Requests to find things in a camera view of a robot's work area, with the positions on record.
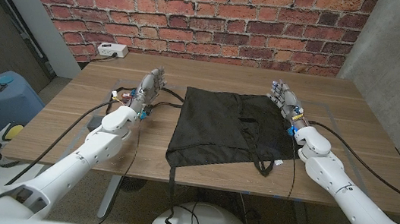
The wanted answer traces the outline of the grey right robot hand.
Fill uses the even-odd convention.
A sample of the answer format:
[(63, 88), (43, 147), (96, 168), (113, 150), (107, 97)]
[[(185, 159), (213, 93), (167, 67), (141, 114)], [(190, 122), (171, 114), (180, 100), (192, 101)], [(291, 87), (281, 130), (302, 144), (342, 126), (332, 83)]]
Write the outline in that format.
[(272, 82), (271, 91), (267, 94), (267, 97), (274, 102), (276, 107), (279, 108), (282, 117), (290, 122), (292, 126), (298, 129), (308, 126), (301, 101), (282, 80)]

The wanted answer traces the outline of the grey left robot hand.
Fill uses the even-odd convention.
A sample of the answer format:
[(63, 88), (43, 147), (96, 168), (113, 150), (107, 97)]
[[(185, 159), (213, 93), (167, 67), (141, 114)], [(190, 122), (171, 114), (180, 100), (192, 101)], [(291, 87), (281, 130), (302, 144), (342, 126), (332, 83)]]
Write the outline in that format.
[(138, 113), (144, 109), (144, 107), (150, 105), (158, 96), (159, 91), (166, 85), (164, 73), (165, 69), (161, 67), (146, 74), (137, 86), (135, 94), (129, 103), (129, 107)]

